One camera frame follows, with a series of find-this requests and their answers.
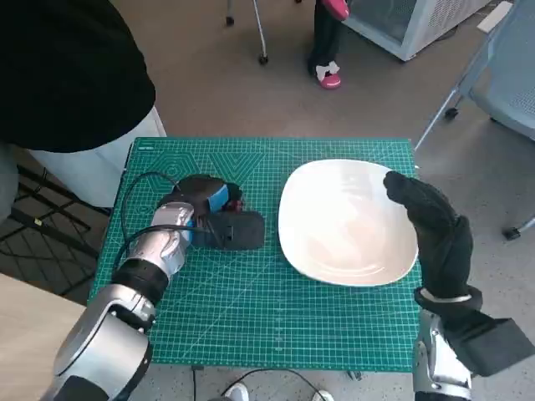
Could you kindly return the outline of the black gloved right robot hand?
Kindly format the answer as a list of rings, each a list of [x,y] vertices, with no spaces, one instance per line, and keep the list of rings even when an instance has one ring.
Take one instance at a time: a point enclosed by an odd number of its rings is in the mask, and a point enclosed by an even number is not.
[[[467,297],[473,251],[469,220],[433,185],[390,171],[384,186],[415,228],[422,287],[437,299]]]

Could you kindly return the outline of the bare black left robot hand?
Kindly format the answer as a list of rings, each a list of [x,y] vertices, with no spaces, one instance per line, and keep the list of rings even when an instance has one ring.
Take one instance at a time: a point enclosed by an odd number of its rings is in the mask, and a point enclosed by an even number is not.
[[[189,175],[178,182],[171,194],[178,201],[191,204],[195,217],[243,208],[240,187],[211,175]]]

